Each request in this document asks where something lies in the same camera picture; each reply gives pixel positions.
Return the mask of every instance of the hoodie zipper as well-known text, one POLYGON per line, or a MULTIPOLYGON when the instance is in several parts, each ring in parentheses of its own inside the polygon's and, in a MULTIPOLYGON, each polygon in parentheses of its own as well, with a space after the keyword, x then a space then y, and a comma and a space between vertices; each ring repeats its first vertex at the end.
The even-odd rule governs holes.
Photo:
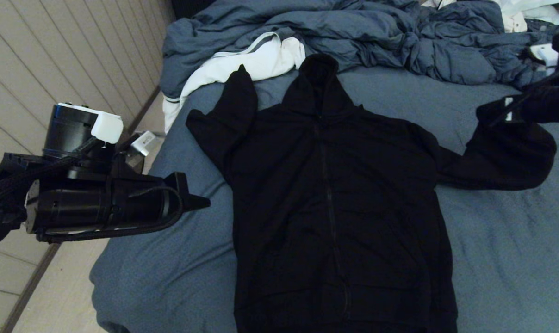
POLYGON ((345 272, 343 272, 343 268, 341 266, 341 251, 339 251, 339 245, 337 244, 337 224, 335 222, 335 207, 333 205, 333 190, 331 188, 331 184, 329 183, 329 171, 327 167, 327 148, 323 141, 320 139, 320 129, 318 123, 315 123, 314 126, 315 131, 315 138, 318 143, 318 147, 320 149, 320 158, 321 158, 321 169, 325 187, 325 194, 327 199, 327 207, 328 207, 328 214, 329 214, 329 225, 331 230, 331 238, 333 241, 333 258, 335 260, 335 267, 337 269, 337 275, 341 280, 341 285, 343 287, 343 296, 345 302, 343 304, 343 313, 342 317, 345 320, 349 320, 350 315, 350 306, 351 306, 351 291, 349 289, 349 282, 345 272))

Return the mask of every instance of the black hoodie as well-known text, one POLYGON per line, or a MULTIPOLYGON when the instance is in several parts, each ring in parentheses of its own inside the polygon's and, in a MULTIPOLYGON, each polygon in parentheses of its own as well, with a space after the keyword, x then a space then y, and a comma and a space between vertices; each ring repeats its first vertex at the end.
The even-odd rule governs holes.
POLYGON ((537 124, 488 126, 490 105, 460 156, 355 106, 336 72, 332 57, 311 55, 282 103, 256 112, 241 66, 214 110, 188 116, 233 190, 238 331, 455 332, 436 183, 536 187, 555 142, 537 124))

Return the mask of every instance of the white garment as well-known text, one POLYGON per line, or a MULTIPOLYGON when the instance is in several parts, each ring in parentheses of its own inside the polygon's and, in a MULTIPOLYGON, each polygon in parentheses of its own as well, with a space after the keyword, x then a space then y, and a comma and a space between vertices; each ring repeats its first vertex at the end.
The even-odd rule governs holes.
POLYGON ((280 39, 275 32, 265 32, 244 51, 217 52, 203 63, 187 79, 180 97, 165 97, 162 111, 165 113, 165 132, 168 133, 190 93, 200 86, 214 82, 226 82, 232 72, 244 65, 253 81, 273 78, 300 65, 305 59, 304 45, 295 37, 280 39))
MULTIPOLYGON (((502 9, 502 19, 504 30, 506 32, 525 32, 527 31, 527 22, 524 18, 528 19, 541 19, 548 21, 555 25, 559 25, 557 18, 557 11, 555 13, 549 12, 550 9, 543 9, 544 12, 537 11, 543 6, 558 4, 559 0, 490 0, 497 2, 502 9)), ((442 8, 449 4, 457 2, 457 0, 428 0, 422 6, 429 6, 434 8, 442 8)))

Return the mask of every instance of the hoodie sleeve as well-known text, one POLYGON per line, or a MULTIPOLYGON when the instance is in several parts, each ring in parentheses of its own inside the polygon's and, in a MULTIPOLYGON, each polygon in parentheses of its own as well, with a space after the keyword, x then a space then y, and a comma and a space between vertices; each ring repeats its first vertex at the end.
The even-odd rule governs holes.
POLYGON ((233 150, 247 135, 257 112, 257 94, 248 72, 241 65, 224 85, 216 107, 208 114, 191 110, 186 125, 197 143, 229 181, 233 150))
POLYGON ((434 157, 438 182, 475 190, 524 190, 542 184, 553 166, 557 146, 536 123, 490 123, 498 102, 478 108, 478 126, 462 155, 440 147, 436 138, 416 126, 415 134, 434 157))

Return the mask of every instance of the floor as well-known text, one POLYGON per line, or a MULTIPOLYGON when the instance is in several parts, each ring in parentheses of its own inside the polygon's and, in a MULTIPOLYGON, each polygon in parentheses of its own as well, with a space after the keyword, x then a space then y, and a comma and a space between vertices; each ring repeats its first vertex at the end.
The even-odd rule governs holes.
MULTIPOLYGON (((146 112, 137 131, 163 133, 162 93, 146 112)), ((161 143, 147 157, 147 173, 161 143)), ((96 324, 96 311, 91 302, 93 284, 90 269, 108 240, 64 243, 51 261, 31 299, 22 312, 15 333, 104 333, 96 324)))

